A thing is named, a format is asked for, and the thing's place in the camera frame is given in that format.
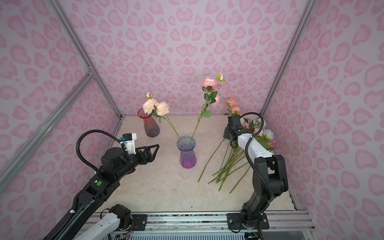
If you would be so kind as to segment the coral pink rose stem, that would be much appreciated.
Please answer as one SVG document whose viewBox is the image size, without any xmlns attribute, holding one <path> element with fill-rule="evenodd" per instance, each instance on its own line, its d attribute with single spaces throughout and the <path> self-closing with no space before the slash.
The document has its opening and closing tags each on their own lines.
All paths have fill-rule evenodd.
<svg viewBox="0 0 384 240">
<path fill-rule="evenodd" d="M 225 102 L 228 107 L 228 113 L 225 113 L 225 116 L 234 116 L 241 114 L 241 109 L 237 105 L 237 101 L 234 98 L 228 98 Z"/>
</svg>

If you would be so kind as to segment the purple blue glass vase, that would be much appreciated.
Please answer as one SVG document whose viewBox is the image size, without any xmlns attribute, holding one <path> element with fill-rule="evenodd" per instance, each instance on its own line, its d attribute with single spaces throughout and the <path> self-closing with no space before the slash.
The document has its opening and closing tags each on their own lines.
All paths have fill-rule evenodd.
<svg viewBox="0 0 384 240">
<path fill-rule="evenodd" d="M 197 164 L 197 157 L 194 152 L 196 141 L 190 136 L 183 136 L 177 141 L 180 154 L 180 164 L 185 169 L 192 169 Z"/>
</svg>

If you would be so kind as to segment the peach carnation flower stem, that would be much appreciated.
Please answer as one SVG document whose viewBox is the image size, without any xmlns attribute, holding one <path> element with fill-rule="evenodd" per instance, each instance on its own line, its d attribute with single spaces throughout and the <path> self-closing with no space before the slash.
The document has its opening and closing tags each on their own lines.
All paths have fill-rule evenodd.
<svg viewBox="0 0 384 240">
<path fill-rule="evenodd" d="M 150 92 L 146 93 L 146 101 L 143 104 L 144 112 L 148 115 L 152 114 L 154 117 L 165 120 L 172 130 L 175 132 L 178 139 L 181 138 L 172 121 L 168 117 L 171 112 L 170 106 L 167 102 L 159 102 L 156 100 Z"/>
</svg>

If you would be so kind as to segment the pink carnation flower stem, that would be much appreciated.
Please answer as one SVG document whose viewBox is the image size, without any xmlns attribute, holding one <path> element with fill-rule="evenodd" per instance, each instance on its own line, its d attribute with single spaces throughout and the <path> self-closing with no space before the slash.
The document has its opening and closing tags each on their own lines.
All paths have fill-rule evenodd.
<svg viewBox="0 0 384 240">
<path fill-rule="evenodd" d="M 211 108 L 219 104 L 220 97 L 218 96 L 218 91 L 225 81 L 226 79 L 223 73 L 219 73 L 216 78 L 203 78 L 201 87 L 204 92 L 205 102 L 202 105 L 200 114 L 198 116 L 197 124 L 192 134 L 192 138 L 195 136 L 201 120 L 204 118 L 210 118 L 213 114 Z"/>
</svg>

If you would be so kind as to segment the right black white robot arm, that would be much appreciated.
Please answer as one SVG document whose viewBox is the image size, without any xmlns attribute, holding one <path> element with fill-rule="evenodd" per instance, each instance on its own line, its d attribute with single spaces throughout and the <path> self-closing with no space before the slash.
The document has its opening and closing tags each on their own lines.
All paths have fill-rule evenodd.
<svg viewBox="0 0 384 240">
<path fill-rule="evenodd" d="M 261 120 L 259 130 L 252 133 L 243 127 L 241 119 L 247 115 L 258 116 Z M 257 141 L 257 136 L 264 127 L 263 117 L 255 112 L 242 116 L 228 117 L 224 138 L 230 140 L 245 152 L 248 164 L 253 170 L 253 194 L 243 204 L 236 214 L 227 214 L 227 223 L 230 231 L 239 233 L 242 229 L 269 229 L 268 218 L 265 213 L 273 200 L 289 189 L 286 162 L 283 156 L 274 155 Z"/>
</svg>

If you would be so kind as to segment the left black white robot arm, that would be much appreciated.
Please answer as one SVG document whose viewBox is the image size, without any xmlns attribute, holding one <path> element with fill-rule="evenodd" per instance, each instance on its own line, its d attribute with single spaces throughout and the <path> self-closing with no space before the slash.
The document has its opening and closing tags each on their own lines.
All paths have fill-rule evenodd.
<svg viewBox="0 0 384 240">
<path fill-rule="evenodd" d="M 44 237 L 45 240 L 72 240 L 83 225 L 120 186 L 120 180 L 135 171 L 139 165 L 155 160 L 159 145 L 136 148 L 128 154 L 122 148 L 113 147 L 102 156 L 102 166 L 74 197 L 70 210 Z"/>
</svg>

